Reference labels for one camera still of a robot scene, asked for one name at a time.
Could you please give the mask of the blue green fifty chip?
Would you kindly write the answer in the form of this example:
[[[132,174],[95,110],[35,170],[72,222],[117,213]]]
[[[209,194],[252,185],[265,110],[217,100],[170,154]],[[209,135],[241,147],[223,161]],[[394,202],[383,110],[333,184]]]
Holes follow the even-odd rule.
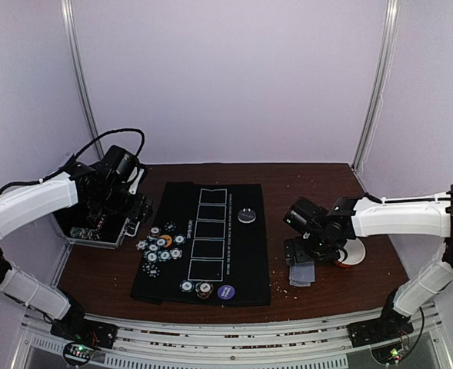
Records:
[[[186,238],[182,234],[178,234],[174,237],[174,242],[177,245],[184,244],[186,242]]]

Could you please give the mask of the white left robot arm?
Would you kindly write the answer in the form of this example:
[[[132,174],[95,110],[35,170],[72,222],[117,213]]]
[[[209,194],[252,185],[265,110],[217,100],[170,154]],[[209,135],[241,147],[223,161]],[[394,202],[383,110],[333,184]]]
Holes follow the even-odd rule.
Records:
[[[146,218],[150,208],[146,197],[137,189],[146,168],[138,154],[112,146],[103,159],[93,165],[78,161],[73,154],[58,169],[34,181],[14,181],[0,188],[0,293],[33,310],[41,311],[58,329],[73,341],[90,336],[89,322],[83,308],[72,298],[24,272],[10,254],[2,250],[7,239],[26,251],[33,229],[40,218],[82,204],[95,218],[119,214],[135,223]]]

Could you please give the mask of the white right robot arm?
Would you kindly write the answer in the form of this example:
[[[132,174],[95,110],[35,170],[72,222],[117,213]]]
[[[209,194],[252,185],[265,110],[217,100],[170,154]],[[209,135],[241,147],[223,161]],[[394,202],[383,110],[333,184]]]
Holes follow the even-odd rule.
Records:
[[[298,232],[284,243],[289,267],[345,258],[348,241],[374,235],[424,234],[443,240],[418,274],[388,295],[379,317],[348,326],[354,347],[412,333],[411,316],[453,282],[453,185],[420,198],[342,197],[330,209],[300,197],[283,221]]]

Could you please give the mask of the purple small blind button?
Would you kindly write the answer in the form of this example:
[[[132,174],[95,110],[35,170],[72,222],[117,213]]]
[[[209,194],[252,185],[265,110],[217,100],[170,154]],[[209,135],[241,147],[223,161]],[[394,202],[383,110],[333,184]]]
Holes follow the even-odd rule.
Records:
[[[236,294],[235,288],[230,284],[223,284],[217,290],[218,298],[223,301],[231,300]]]

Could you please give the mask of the orange big blind button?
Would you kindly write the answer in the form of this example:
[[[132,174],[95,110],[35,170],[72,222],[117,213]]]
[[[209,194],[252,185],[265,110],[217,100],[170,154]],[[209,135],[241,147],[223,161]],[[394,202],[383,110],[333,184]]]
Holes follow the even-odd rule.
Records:
[[[164,248],[168,248],[172,245],[173,238],[168,234],[163,234],[160,238],[160,245]]]

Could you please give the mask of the mixed colour chip stack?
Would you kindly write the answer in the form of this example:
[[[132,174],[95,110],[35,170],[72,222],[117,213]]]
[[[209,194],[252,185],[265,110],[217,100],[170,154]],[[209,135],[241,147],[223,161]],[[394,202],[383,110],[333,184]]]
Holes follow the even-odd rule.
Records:
[[[196,295],[203,300],[208,299],[211,296],[213,290],[214,290],[213,284],[207,281],[199,281],[195,285]]]

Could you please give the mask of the dark dealer button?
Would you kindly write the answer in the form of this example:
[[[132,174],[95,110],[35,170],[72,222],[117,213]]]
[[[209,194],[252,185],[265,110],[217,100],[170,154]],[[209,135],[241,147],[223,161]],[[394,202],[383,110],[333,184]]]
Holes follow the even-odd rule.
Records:
[[[238,212],[238,220],[243,224],[251,224],[256,218],[256,212],[251,208],[243,208]]]

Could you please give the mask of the red black hundred chip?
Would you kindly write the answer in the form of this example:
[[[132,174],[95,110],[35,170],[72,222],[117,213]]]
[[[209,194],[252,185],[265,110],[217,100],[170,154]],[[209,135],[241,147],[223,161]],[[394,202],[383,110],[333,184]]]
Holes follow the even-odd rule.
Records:
[[[149,236],[151,238],[158,238],[161,235],[161,230],[158,227],[153,227],[149,230]]]

